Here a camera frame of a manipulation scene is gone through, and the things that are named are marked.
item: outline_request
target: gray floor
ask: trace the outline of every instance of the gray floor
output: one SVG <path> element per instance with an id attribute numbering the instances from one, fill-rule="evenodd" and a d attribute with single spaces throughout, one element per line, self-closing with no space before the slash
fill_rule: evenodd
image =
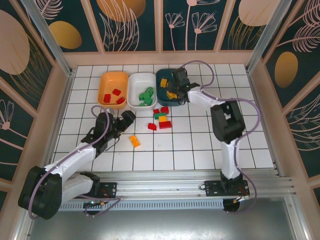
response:
<path id="1" fill-rule="evenodd" d="M 97 218 L 58 212 L 34 222 L 31 240 L 294 240 L 282 199 L 260 198 L 249 213 L 212 210 L 110 211 Z"/>

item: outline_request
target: white tiled floor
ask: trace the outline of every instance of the white tiled floor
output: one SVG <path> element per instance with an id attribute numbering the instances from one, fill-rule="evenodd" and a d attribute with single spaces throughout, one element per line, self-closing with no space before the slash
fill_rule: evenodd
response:
<path id="1" fill-rule="evenodd" d="M 136 72 L 156 73 L 163 68 L 177 68 L 180 64 L 168 65 L 110 65 L 79 66 L 66 108 L 63 125 L 56 144 L 54 160 L 58 160 L 72 151 L 95 126 L 95 117 L 91 107 L 98 104 L 97 95 L 100 77 L 105 72 L 124 71 L 131 75 Z M 210 64 L 217 76 L 206 91 L 217 97 L 245 98 L 254 103 L 254 97 L 242 64 Z M 209 84 L 211 71 L 204 64 L 187 65 L 186 70 L 191 82 L 200 85 Z M 240 102 L 240 110 L 250 130 L 257 119 L 255 109 Z M 116 110 L 115 117 L 121 117 L 124 109 Z M 206 170 L 222 167 L 222 151 L 216 139 L 211 122 L 211 113 L 201 107 L 186 103 L 169 108 L 168 120 L 172 128 L 151 131 L 148 123 L 155 123 L 152 111 L 135 112 L 136 120 L 119 142 L 98 158 L 85 164 L 81 171 L 172 171 Z M 141 146 L 133 148 L 129 137 L 136 135 Z M 240 142 L 239 164 L 244 169 L 273 168 L 274 164 L 268 150 L 261 124 L 255 132 Z"/>

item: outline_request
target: yellow lego brick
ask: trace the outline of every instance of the yellow lego brick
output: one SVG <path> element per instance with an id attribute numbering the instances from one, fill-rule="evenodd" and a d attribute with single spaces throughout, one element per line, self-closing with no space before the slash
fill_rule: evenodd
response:
<path id="1" fill-rule="evenodd" d="M 166 88 L 168 83 L 168 79 L 162 78 L 160 82 L 160 87 Z"/>
<path id="2" fill-rule="evenodd" d="M 140 146 L 140 143 L 135 135 L 130 137 L 130 141 L 135 148 Z"/>
<path id="3" fill-rule="evenodd" d="M 169 99 L 177 99 L 178 98 L 177 94 L 169 92 L 169 91 L 166 91 L 166 95 Z"/>
<path id="4" fill-rule="evenodd" d="M 166 116 L 159 116 L 159 123 L 166 122 L 167 117 Z"/>

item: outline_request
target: plastic bowl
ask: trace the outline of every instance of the plastic bowl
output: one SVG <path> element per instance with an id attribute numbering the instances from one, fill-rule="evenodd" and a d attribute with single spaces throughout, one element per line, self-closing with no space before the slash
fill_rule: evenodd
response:
<path id="1" fill-rule="evenodd" d="M 121 91 L 120 95 L 114 95 L 114 89 Z M 127 105 L 127 92 L 128 92 L 128 74 L 123 71 L 109 71 L 101 76 L 98 103 L 104 108 L 123 109 Z M 109 103 L 104 102 L 105 94 L 111 95 Z M 124 102 L 117 104 L 116 101 L 124 97 Z"/>
<path id="2" fill-rule="evenodd" d="M 139 95 L 144 93 L 147 88 L 153 88 L 152 104 L 150 106 L 139 106 L 143 101 L 139 100 Z M 128 106 L 132 111 L 150 111 L 155 108 L 157 103 L 156 76 L 152 73 L 134 73 L 129 77 L 128 84 Z"/>
<path id="3" fill-rule="evenodd" d="M 162 106 L 166 107 L 176 107 L 180 106 L 178 99 L 176 98 L 168 98 L 167 96 L 167 88 L 161 87 L 161 79 L 167 79 L 168 82 L 173 82 L 172 71 L 176 70 L 176 68 L 166 68 L 160 69 L 156 72 L 156 94 L 158 96 L 158 102 Z"/>

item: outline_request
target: white bowl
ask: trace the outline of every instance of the white bowl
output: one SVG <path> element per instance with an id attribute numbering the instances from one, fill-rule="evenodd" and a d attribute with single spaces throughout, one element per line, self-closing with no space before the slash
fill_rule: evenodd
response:
<path id="1" fill-rule="evenodd" d="M 153 88 L 152 104 L 150 106 L 139 106 L 143 101 L 139 95 L 147 88 Z M 134 73 L 129 77 L 127 103 L 132 111 L 150 111 L 157 103 L 156 75 L 148 72 Z"/>

